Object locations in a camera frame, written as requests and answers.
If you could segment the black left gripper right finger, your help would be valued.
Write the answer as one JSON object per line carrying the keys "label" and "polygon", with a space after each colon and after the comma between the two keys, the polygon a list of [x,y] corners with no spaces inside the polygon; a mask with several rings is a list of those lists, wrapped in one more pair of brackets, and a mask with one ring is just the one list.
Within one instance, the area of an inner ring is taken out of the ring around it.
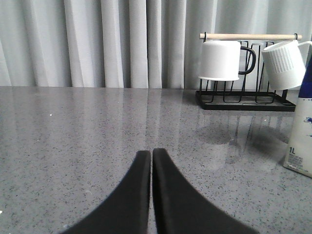
{"label": "black left gripper right finger", "polygon": [[165,149],[153,150],[153,203],[159,234],[255,234],[202,196]]}

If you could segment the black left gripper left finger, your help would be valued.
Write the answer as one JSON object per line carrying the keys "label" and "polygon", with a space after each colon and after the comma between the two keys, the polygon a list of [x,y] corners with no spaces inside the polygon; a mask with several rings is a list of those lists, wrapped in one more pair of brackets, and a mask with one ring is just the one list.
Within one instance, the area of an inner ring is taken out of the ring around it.
{"label": "black left gripper left finger", "polygon": [[145,234],[150,203],[151,153],[138,151],[118,186],[65,234]]}

